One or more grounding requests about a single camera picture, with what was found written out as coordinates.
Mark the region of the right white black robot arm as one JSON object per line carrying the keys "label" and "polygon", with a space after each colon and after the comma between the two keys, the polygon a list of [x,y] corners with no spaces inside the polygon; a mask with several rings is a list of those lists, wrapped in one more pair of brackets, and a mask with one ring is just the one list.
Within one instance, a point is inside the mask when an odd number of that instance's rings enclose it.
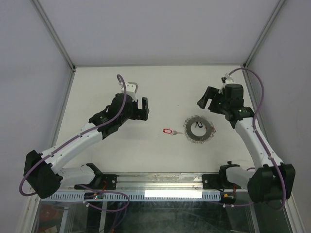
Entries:
{"label": "right white black robot arm", "polygon": [[254,203],[275,200],[285,203],[291,196],[295,168],[284,163],[264,138],[254,111],[244,105],[243,86],[226,84],[222,89],[209,86],[197,105],[225,116],[243,140],[254,164],[254,171],[247,171],[232,162],[220,166],[219,186],[240,186],[247,190]]}

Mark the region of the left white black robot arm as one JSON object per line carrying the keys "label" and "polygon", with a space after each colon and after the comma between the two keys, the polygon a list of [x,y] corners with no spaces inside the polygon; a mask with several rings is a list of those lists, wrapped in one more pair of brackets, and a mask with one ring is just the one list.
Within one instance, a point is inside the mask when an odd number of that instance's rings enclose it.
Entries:
{"label": "left white black robot arm", "polygon": [[110,105],[94,114],[88,123],[62,145],[41,153],[35,150],[26,156],[24,177],[40,198],[53,195],[59,188],[74,186],[76,189],[102,189],[106,176],[93,164],[80,167],[64,166],[75,156],[95,143],[118,131],[127,120],[148,119],[148,99],[142,98],[142,108],[131,96],[118,93]]}

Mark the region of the red handled key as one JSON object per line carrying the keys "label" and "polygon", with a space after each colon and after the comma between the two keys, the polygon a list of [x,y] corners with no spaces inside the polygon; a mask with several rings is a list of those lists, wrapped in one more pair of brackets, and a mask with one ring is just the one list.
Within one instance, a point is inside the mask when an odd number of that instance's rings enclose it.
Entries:
{"label": "red handled key", "polygon": [[178,131],[173,131],[172,132],[172,135],[179,135],[179,134],[182,134],[182,132],[178,132]]}

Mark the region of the red key tag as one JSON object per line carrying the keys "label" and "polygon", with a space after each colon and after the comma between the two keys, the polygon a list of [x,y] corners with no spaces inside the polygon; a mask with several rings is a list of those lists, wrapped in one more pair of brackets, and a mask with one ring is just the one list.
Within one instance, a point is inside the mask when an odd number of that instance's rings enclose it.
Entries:
{"label": "red key tag", "polygon": [[163,133],[165,133],[165,134],[172,134],[173,131],[171,129],[164,128],[163,129]]}

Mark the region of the black white key tag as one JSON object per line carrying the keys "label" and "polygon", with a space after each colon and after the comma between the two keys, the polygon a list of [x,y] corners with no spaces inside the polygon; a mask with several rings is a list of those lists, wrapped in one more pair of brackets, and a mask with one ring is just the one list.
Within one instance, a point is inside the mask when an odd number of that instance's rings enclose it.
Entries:
{"label": "black white key tag", "polygon": [[194,126],[195,128],[199,128],[199,129],[202,129],[203,128],[203,124],[201,123],[201,122],[196,122],[195,123],[195,126]]}

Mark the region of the metal disc with key rings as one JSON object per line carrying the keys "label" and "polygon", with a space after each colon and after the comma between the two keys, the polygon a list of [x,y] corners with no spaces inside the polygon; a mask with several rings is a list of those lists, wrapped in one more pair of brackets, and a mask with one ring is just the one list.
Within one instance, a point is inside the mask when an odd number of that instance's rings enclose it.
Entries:
{"label": "metal disc with key rings", "polygon": [[[202,129],[194,127],[197,121],[203,124]],[[205,143],[216,133],[213,123],[204,116],[191,116],[185,120],[183,126],[186,138],[192,143]]]}

